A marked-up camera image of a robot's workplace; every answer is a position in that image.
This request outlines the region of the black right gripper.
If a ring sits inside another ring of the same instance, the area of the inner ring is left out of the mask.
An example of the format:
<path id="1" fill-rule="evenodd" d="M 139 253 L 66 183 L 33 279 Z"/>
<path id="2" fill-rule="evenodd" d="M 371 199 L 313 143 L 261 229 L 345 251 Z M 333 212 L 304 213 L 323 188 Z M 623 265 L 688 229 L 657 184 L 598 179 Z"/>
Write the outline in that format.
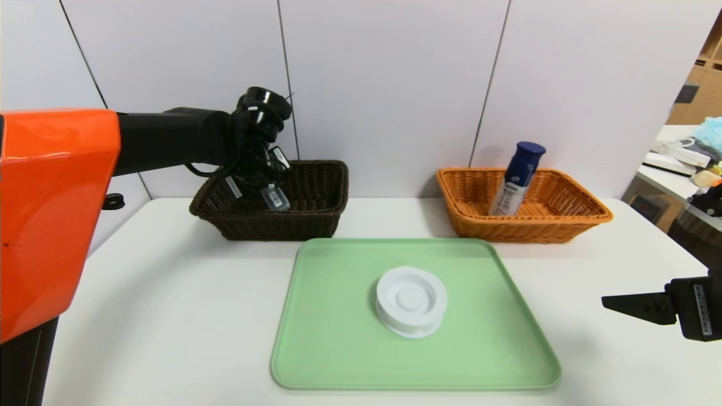
<path id="1" fill-rule="evenodd" d="M 679 321 L 688 340 L 721 340 L 721 269 L 707 276 L 673 279 L 660 293 L 611 295 L 601 298 L 604 308 L 657 325 Z"/>

